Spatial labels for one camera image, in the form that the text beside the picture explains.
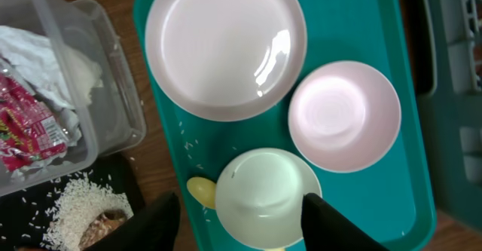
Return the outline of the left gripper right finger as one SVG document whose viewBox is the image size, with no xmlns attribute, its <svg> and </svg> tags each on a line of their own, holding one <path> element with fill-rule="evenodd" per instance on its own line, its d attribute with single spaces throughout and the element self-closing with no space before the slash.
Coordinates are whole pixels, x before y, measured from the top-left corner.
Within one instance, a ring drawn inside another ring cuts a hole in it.
<svg viewBox="0 0 482 251">
<path fill-rule="evenodd" d="M 387 251 L 315 193 L 305 194 L 301 228 L 307 251 Z"/>
</svg>

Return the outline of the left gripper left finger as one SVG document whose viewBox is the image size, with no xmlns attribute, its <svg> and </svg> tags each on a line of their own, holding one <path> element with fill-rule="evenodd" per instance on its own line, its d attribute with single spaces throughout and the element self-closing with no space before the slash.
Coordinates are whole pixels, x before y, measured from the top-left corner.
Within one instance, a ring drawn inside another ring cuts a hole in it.
<svg viewBox="0 0 482 251">
<path fill-rule="evenodd" d="M 178 196 L 164 193 L 86 251 L 173 251 L 180 217 Z"/>
</svg>

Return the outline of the brown food scraps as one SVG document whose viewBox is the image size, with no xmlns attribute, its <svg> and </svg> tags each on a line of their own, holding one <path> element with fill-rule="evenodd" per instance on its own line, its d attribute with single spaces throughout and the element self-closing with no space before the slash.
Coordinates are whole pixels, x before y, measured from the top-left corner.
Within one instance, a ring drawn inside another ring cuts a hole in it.
<svg viewBox="0 0 482 251">
<path fill-rule="evenodd" d="M 100 241 L 127 220 L 127 215 L 123 210 L 106 210 L 99 214 L 87 227 L 82 234 L 78 244 L 79 250 L 86 248 Z"/>
</svg>

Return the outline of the pale green bowl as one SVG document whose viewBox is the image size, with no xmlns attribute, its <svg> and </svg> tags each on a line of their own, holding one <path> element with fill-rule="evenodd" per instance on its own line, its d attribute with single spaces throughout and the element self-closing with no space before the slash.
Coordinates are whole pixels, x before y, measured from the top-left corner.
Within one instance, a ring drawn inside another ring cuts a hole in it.
<svg viewBox="0 0 482 251">
<path fill-rule="evenodd" d="M 257 148 L 235 157 L 218 177 L 215 211 L 226 232 L 254 249 L 285 249 L 303 240 L 304 195 L 322 196 L 313 169 L 297 155 Z"/>
</svg>

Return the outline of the white rice pile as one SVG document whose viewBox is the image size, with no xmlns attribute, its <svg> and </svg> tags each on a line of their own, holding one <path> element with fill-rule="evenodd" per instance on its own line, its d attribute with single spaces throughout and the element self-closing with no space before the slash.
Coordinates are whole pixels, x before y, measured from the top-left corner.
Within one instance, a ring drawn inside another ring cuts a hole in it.
<svg viewBox="0 0 482 251">
<path fill-rule="evenodd" d="M 53 206 L 47 209 L 50 223 L 41 236 L 40 247 L 80 251 L 78 244 L 82 234 L 106 210 L 123 210 L 127 220 L 133 217 L 127 195 L 116 192 L 108 183 L 96 183 L 87 173 L 69 178 Z"/>
</svg>

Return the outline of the pink bowl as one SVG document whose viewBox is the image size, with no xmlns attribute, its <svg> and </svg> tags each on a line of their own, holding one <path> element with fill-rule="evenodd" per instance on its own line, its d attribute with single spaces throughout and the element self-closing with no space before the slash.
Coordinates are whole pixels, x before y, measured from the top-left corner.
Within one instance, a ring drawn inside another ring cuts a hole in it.
<svg viewBox="0 0 482 251">
<path fill-rule="evenodd" d="M 401 129 L 401 102 L 392 82 L 365 63 L 342 60 L 312 71 L 297 86 L 288 109 L 296 149 L 334 173 L 373 166 Z"/>
</svg>

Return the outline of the red ketchup packet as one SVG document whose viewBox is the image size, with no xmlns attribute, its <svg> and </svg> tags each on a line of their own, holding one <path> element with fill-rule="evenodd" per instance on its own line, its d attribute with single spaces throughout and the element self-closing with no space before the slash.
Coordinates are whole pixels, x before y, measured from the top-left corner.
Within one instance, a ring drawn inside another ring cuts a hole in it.
<svg viewBox="0 0 482 251">
<path fill-rule="evenodd" d="M 16 79 L 1 75 L 1 162 L 6 169 L 62 157 L 67 142 L 49 108 Z"/>
</svg>

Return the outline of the white napkin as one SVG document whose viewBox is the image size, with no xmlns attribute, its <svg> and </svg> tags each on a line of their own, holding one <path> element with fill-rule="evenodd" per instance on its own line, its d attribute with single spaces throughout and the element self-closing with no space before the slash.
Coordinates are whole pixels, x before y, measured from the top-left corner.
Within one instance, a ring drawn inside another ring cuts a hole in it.
<svg viewBox="0 0 482 251">
<path fill-rule="evenodd" d="M 102 70 L 80 51 L 64 48 L 71 61 L 75 81 L 86 104 L 92 103 L 91 90 L 103 86 Z M 8 61 L 22 78 L 28 81 L 47 106 L 59 116 L 67 145 L 76 146 L 82 137 L 80 122 L 72 98 L 57 62 L 50 40 L 22 29 L 1 27 L 1 57 Z"/>
</svg>

